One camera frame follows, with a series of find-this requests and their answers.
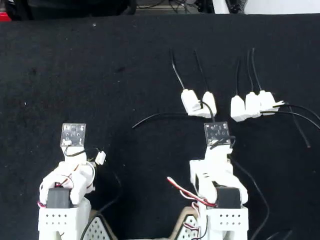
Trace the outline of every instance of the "white perforated box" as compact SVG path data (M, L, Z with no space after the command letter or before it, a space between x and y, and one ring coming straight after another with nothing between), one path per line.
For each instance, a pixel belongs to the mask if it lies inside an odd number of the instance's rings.
M249 229L248 209L213 208L207 210L210 228L217 231L239 231Z
M187 223L193 227L198 227L197 220L193 215L188 215L185 218L184 223ZM197 234L198 234L197 231L195 231L195 230L192 231L192 230L186 228L185 226L181 225L181 228L177 234L176 240L191 240L193 238L196 238Z
M38 230L46 232L79 231L87 224L91 205L83 198L74 208L40 208Z
M110 240L107 229L99 217L96 217L85 233L87 240Z

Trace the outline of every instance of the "black wire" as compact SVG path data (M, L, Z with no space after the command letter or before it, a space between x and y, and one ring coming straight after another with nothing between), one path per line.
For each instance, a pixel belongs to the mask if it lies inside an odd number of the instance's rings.
M236 60L236 68L235 68L235 95L239 95L239 72L240 72L240 57Z
M83 154L83 153L86 153L88 151L91 151L91 150L96 150L98 153L100 152L100 149L97 148L97 147L93 147L93 148L90 148L90 149L85 149L85 150L82 150L82 151L79 151L79 152L76 152L76 153L73 153L73 154L67 154L67 149L68 147L71 147L70 145L66 146L65 150L64 150L64 155L66 157L75 157L75 156L78 156L80 154Z
M200 101L200 103L205 105L209 109L212 122L214 123L215 122L215 116L214 116L214 113L212 112L210 106L207 103L205 103L204 101Z
M98 217L99 215L102 214L102 212L104 210L106 210L108 207L110 207L112 204L114 204L115 202L118 201L118 199L120 198L120 196L122 195L122 185L121 185L121 181L119 179L119 177L117 176L117 174L115 172L113 172L113 175L115 177L115 179L117 180L118 182L118 187L119 187L119 190L118 190L118 193L117 195L114 197L114 199L112 199L111 201L109 201L108 203L106 203L102 208L100 208L98 211L95 212L95 214L92 216L91 220L88 221L87 225L85 226L83 232L82 232L82 235L81 235L81 238L80 240L84 240L85 238L85 235L86 235L86 232L90 226L90 224L93 222L93 220Z
M151 5L151 6L141 7L141 6L137 5L137 7L138 7L139 9L150 9L150 8L154 8L154 7L156 7L156 6L161 5L161 4L164 3L165 1L166 1L166 0L161 0L161 1L159 1L158 3L156 3L156 4L154 4L154 5Z
M173 51L171 48L170 48L170 55L171 55L172 68L173 68L173 70L174 70L174 72L175 72L175 75L176 75L176 77L178 78L178 80L179 80L182 88L183 88L183 89L186 89L186 88L185 88L185 85L184 85L184 83L182 82L182 79L181 79L181 77L180 77L180 75L179 75L179 73L178 73L178 71L177 71L175 54L174 54L174 51Z
M160 112L155 113L150 116L147 116L146 118L138 121L135 125L132 126L132 129L135 129L139 127L141 124L145 123L146 121L156 118L156 117L191 117L187 113L184 112Z
M298 116L300 118L303 118L307 121L309 121L310 123L312 123L316 128L318 128L320 130L320 126L318 124L316 124L314 121L312 121L310 118L306 117L306 116L303 116L299 113L296 113L296 112L289 112L289 111L260 111L260 113L262 114L276 114L276 113L279 113L279 114L291 114L291 115L295 115L295 116Z
M319 121L320 121L320 116L318 114L316 114L315 111L309 109L309 108L306 108L304 106L300 106L300 105L293 105L293 104L289 104L289 103L286 103L286 104L282 104L282 105L276 105L276 106L273 106L274 108L278 108L278 107L294 107L294 108L299 108L299 109L303 109L309 113L311 113L313 116L315 116Z
M232 148L236 143L236 137L235 136L226 136L226 137L220 138L218 141L216 141L214 144L212 144L210 146L210 149L211 150L214 149L215 147L217 147L220 143L222 143L225 140L233 140L233 143L230 145L230 148Z
M170 7L172 8L172 10L176 13L176 14L178 14L178 11L174 8L174 6L172 5L172 0L169 0L169 5L170 5Z
M206 216L206 225L205 225L205 231L204 234L201 237L194 237L191 238L191 240L198 240L198 239L203 239L205 237L205 235L207 234L208 231L208 215Z
M248 72L248 76L249 76L250 83L251 83L251 92L253 92L254 91L254 82L253 82L251 75L250 75L250 53L251 53L251 51L248 50L248 52L246 54L246 70Z
M258 75L257 75L257 71L256 71L256 64L255 64L255 48L252 48L252 51L251 51L251 64L252 64L252 69L253 69L256 83L258 84L259 90L261 91L262 88L261 88L260 81L258 79Z
M254 177L247 170L245 170L237 161L235 161L230 154L228 155L228 157L230 158L232 163L237 168L239 168L243 173L245 173L251 179L252 183L254 184L256 190L260 194L260 197L263 200L263 203L265 204L265 207L266 207L266 214L265 214L264 220L262 221L260 226L254 231L252 237L250 238L250 240L254 240L257 237L257 235L260 233L261 229L265 226L266 222L268 221L268 218L269 218L269 215L270 215L270 207L269 207L269 204L268 204L264 194L262 193L262 191L260 190L259 186L257 185L256 180L254 179Z
M196 64L198 65L199 71L201 73L201 77L202 77L202 80L203 80L203 83L204 83L205 91L208 92L209 91L208 82L207 82L207 79L206 79L206 77L204 75L204 71L202 69L202 66L200 64L200 59L199 59L197 50L193 50L193 53L194 53L194 56L195 56Z
M293 113L294 111L292 110L292 107L291 106L288 106L288 107L289 107L290 112ZM294 122L296 128L298 129L301 137L303 138L303 140L305 142L306 147L311 148L310 142L309 142L305 132L302 130L302 128L299 124L299 121L297 120L297 117L295 115L292 115L292 118L293 118L293 122Z
M283 232L287 232L287 234L282 239L282 240L286 240L292 234L293 231L292 231L292 229L286 229L286 230L277 231L274 234L272 234L271 236L269 236L266 240L271 240L271 239L273 239L274 237L278 236L280 233L283 233Z

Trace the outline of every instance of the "small white connector plug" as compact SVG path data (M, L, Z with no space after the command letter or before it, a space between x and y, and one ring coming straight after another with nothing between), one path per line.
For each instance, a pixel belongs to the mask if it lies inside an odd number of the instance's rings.
M231 98L230 116L236 122L242 122L248 118L245 101L238 95Z
M277 112L279 110L279 107L274 107L278 105L285 104L284 101L278 101L276 102L274 99L274 96L269 91L261 90L258 98L260 100L260 111L275 111ZM263 115L273 115L275 113L263 113Z
M201 108L201 101L198 100L193 90L184 89L181 93L181 100L184 109L189 116L197 116L207 119L211 118L208 107L203 104ZM215 116L217 114L217 108L214 95L211 92L206 91L202 97L202 101L209 105L213 116Z
M95 163L98 165L103 165L106 159L106 153L104 151L98 152L96 158L95 158Z
M188 115L191 115L190 113L193 111L201 109L201 104L193 90L184 89L181 93L181 100Z
M245 96L245 113L247 114L248 118L260 117L260 106L260 99L253 91L249 92Z

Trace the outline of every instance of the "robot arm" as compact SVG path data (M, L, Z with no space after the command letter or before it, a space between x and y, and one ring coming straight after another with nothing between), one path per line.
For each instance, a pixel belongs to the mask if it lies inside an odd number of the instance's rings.
M85 124L63 124L60 146L64 161L50 172L39 188L39 240L79 240L91 211L85 198L95 190L96 164L106 154L99 151L95 162L84 149Z
M233 137L229 136L226 122L205 123L204 129L207 140L205 158L189 162L190 181L196 195L177 187L188 199L197 201L192 204L198 212L197 226L190 227L186 222L183 225L186 231L197 231L197 237L203 240L246 240L249 217L244 204L248 201L248 192L234 176L228 159Z

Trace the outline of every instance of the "white 3d-printed part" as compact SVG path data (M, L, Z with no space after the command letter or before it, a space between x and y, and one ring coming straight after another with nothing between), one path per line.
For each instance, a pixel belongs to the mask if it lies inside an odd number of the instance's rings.
M107 230L101 219L96 217L85 233L86 240L110 240Z
M198 227L197 220L193 215L187 216L184 222L193 227ZM180 232L177 234L176 240L191 240L193 238L196 238L197 234L197 231L191 231L190 229L182 225Z

